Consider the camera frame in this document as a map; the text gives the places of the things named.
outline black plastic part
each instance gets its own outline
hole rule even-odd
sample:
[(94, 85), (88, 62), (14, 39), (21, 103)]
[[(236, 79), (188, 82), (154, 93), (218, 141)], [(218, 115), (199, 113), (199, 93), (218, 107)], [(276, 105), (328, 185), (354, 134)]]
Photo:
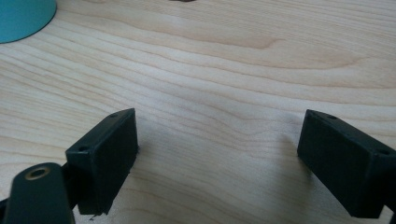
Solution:
[(69, 207), (73, 209), (82, 198), (82, 194), (86, 191), (87, 185), (84, 184), (84, 181), (79, 181), (78, 175), (70, 171), (68, 163), (62, 166), (62, 174), (64, 175), (64, 186), (67, 189)]
[(392, 219), (390, 220), (389, 224), (396, 224), (396, 214), (393, 214)]
[(378, 218), (394, 201), (396, 152), (342, 120), (307, 110), (297, 151), (353, 217)]
[[(385, 192), (387, 195), (385, 197), (385, 205), (396, 213), (396, 172), (393, 173), (393, 177), (389, 180), (388, 188)], [(396, 224), (396, 216), (394, 215), (393, 222)]]
[(6, 215), (8, 199), (4, 199), (0, 202), (0, 224), (3, 224), (4, 216)]
[(76, 176), (82, 215), (108, 213), (138, 153), (134, 109), (114, 113), (66, 150), (64, 169)]
[(42, 163), (15, 176), (4, 224), (74, 223), (61, 166)]

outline teal object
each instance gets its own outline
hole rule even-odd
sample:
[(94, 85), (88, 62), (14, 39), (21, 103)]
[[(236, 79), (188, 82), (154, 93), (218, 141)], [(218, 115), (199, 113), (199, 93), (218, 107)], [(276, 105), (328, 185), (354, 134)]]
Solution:
[(0, 43), (32, 35), (56, 12), (55, 0), (0, 0)]

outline wooden tabletop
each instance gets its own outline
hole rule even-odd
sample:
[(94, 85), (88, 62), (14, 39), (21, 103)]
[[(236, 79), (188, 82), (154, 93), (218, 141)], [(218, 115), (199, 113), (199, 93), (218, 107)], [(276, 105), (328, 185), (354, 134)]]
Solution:
[(306, 109), (396, 148), (393, 0), (57, 0), (0, 45), (0, 196), (110, 113), (141, 153), (78, 223), (388, 223), (350, 217), (297, 158)]

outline black mount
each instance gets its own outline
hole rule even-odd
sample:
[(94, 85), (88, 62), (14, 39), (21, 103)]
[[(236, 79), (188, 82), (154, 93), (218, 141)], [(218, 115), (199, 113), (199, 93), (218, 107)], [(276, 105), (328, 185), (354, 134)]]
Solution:
[(307, 110), (297, 151), (351, 216), (379, 218), (384, 205), (396, 212), (392, 148), (332, 115)]

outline black rectangular block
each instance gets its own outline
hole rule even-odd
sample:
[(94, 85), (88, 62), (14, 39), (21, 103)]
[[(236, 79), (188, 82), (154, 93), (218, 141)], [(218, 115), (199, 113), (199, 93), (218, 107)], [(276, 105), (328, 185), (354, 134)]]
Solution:
[(379, 217), (396, 152), (342, 120), (307, 110), (298, 156), (353, 217)]
[(83, 189), (81, 214), (108, 213), (138, 149), (134, 109), (109, 115), (67, 149), (67, 167)]

